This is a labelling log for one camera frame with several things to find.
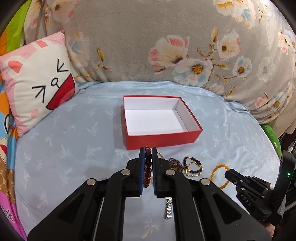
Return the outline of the green object at bedside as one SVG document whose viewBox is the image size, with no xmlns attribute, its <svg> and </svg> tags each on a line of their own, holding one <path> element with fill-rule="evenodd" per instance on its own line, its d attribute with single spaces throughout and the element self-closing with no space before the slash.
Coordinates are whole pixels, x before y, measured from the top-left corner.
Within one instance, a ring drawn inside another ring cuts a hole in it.
<svg viewBox="0 0 296 241">
<path fill-rule="evenodd" d="M 279 159 L 281 159 L 282 156 L 282 150 L 281 150 L 281 145 L 278 137 L 276 136 L 275 132 L 269 125 L 262 125 L 262 129 L 264 130 L 265 134 L 269 138 L 270 142 L 272 143 Z"/>
</svg>

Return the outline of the pink cat face pillow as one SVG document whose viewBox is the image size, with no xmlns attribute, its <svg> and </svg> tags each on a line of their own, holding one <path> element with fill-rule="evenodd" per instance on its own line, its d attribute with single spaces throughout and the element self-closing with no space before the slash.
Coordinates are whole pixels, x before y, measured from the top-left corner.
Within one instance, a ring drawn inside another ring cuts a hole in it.
<svg viewBox="0 0 296 241">
<path fill-rule="evenodd" d="M 1 56 L 1 77 L 19 137 L 79 92 L 63 32 Z"/>
</svg>

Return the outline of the floral grey blanket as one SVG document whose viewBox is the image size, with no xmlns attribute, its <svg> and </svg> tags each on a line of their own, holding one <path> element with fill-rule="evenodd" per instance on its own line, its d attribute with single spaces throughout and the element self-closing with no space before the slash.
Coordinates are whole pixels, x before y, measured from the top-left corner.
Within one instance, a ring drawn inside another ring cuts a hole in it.
<svg viewBox="0 0 296 241">
<path fill-rule="evenodd" d="M 261 124 L 295 97 L 295 34 L 271 1 L 32 1 L 23 28 L 63 31 L 78 82 L 201 87 Z"/>
</svg>

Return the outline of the light blue palm bedsheet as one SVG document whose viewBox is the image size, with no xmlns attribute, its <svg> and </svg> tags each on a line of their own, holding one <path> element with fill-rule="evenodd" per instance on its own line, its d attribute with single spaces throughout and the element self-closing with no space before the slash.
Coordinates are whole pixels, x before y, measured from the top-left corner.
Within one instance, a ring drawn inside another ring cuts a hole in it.
<svg viewBox="0 0 296 241">
<path fill-rule="evenodd" d="M 201 176 L 225 183 L 226 164 L 239 173 L 275 183 L 280 161 L 257 120 L 242 104 L 198 87 L 162 82 L 88 83 L 16 144 L 15 195 L 19 219 L 29 233 L 88 178 L 103 180 L 123 169 L 138 151 L 123 142 L 124 95 L 179 96 L 203 132 L 196 142 L 160 148 L 166 158 L 186 156 L 203 165 Z"/>
</svg>

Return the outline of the red cardboard box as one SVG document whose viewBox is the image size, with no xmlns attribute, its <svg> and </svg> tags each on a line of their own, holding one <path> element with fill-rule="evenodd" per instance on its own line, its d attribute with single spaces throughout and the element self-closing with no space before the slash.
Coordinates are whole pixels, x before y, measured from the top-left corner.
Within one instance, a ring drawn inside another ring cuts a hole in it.
<svg viewBox="0 0 296 241">
<path fill-rule="evenodd" d="M 127 150 L 191 144 L 203 132 L 178 96 L 125 95 L 122 114 Z"/>
</svg>

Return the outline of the silver wrist watch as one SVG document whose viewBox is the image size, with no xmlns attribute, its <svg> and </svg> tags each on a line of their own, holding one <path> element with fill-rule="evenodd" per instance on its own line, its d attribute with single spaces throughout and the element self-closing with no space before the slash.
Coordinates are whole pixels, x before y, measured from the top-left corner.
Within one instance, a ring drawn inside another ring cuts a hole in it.
<svg viewBox="0 0 296 241">
<path fill-rule="evenodd" d="M 171 219 L 172 213 L 173 213 L 172 197 L 166 197 L 166 207 L 165 207 L 164 219 L 166 219 L 166 220 Z"/>
</svg>

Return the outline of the colourful cartoon bedding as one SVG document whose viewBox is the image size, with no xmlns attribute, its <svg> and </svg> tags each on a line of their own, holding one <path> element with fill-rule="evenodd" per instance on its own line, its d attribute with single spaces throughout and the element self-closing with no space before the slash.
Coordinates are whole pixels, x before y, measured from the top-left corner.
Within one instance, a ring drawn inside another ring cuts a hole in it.
<svg viewBox="0 0 296 241">
<path fill-rule="evenodd" d="M 1 1 L 1 55 L 23 45 L 30 1 Z M 14 187 L 17 128 L 1 80 L 1 240 L 26 240 L 18 217 Z"/>
</svg>

